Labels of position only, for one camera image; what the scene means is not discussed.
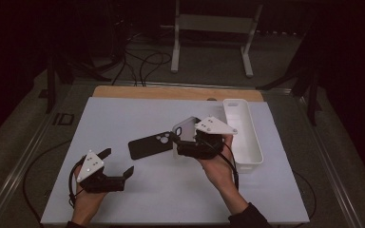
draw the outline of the white plastic tray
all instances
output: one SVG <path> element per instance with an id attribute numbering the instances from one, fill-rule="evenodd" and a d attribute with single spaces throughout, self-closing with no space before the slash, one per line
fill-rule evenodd
<path id="1" fill-rule="evenodd" d="M 227 124 L 238 130 L 232 143 L 238 172 L 248 173 L 263 162 L 248 103 L 243 99 L 225 99 L 223 107 Z"/>

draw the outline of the table surface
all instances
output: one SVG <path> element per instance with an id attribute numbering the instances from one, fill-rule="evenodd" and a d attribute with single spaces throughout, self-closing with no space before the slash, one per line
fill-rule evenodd
<path id="1" fill-rule="evenodd" d="M 208 98 L 217 101 L 206 101 Z M 124 192 L 107 195 L 92 222 L 227 223 L 229 212 L 197 161 L 175 159 L 172 151 L 133 161 L 127 148 L 129 141 L 171 130 L 189 116 L 202 119 L 213 115 L 225 121 L 221 104 L 225 98 L 251 101 L 250 112 L 264 156 L 264 162 L 251 173 L 240 174 L 240 192 L 271 223 L 307 222 L 272 114 L 258 91 L 132 86 L 98 86 L 88 100 L 42 222 L 57 224 L 70 219 L 67 177 L 71 167 L 90 149 L 98 153 L 111 148 L 112 154 L 105 159 L 105 174 L 120 176 L 131 165 L 135 172 L 126 181 Z"/>

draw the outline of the black sleeve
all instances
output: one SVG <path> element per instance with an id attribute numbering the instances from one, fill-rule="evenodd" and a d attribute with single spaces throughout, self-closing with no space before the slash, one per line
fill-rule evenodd
<path id="1" fill-rule="evenodd" d="M 241 213 L 229 217 L 231 228 L 272 228 L 259 210 L 248 202 L 248 207 Z"/>
<path id="2" fill-rule="evenodd" d="M 86 228 L 86 227 L 85 226 L 81 226 L 79 224 L 76 224 L 76 223 L 73 223 L 73 222 L 69 221 L 67 223 L 66 228 Z"/>

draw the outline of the white table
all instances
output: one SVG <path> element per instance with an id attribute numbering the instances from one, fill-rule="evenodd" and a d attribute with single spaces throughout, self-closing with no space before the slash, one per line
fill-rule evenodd
<path id="1" fill-rule="evenodd" d="M 250 103 L 264 162 L 240 174 L 240 192 L 271 223 L 308 222 L 291 167 L 267 103 Z M 174 159 L 172 151 L 133 161 L 127 143 L 171 130 L 190 117 L 213 115 L 225 120 L 221 102 L 90 98 L 67 152 L 42 217 L 42 223 L 66 223 L 67 178 L 71 167 L 89 150 L 112 149 L 105 159 L 108 176 L 120 176 L 134 165 L 124 192 L 106 196 L 92 222 L 111 224 L 221 224 L 229 212 L 199 163 Z"/>

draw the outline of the phone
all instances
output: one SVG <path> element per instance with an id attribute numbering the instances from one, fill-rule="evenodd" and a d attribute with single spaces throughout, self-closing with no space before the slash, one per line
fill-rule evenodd
<path id="1" fill-rule="evenodd" d="M 196 135 L 195 124 L 199 123 L 200 121 L 201 120 L 196 117 L 190 117 L 181 123 L 174 125 L 172 131 L 174 134 L 180 136 L 181 141 L 194 142 L 194 137 Z M 173 155 L 175 159 L 180 157 L 177 151 L 177 145 L 175 143 L 173 143 Z"/>
<path id="2" fill-rule="evenodd" d="M 138 160 L 173 149 L 173 142 L 169 139 L 169 136 L 170 134 L 166 131 L 129 142 L 131 159 Z"/>

